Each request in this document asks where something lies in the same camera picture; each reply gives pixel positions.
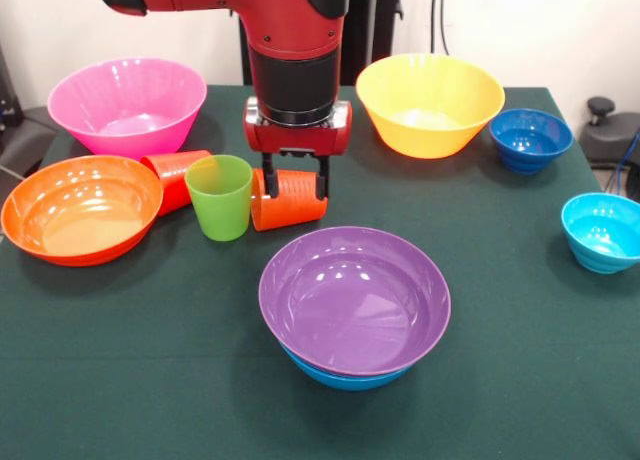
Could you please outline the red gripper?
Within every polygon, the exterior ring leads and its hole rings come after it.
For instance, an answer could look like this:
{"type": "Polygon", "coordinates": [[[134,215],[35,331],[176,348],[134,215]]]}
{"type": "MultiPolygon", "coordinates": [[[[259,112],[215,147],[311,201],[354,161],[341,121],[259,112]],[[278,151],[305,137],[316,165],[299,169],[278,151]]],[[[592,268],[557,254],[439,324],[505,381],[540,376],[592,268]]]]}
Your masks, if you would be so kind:
{"type": "Polygon", "coordinates": [[[327,119],[316,125],[279,125],[264,117],[258,99],[250,96],[244,109],[244,132],[249,148],[262,153],[265,194],[278,197],[278,176],[272,154],[305,153],[317,156],[316,198],[323,201],[329,194],[329,157],[347,150],[352,125],[352,105],[337,101],[327,119]]]}

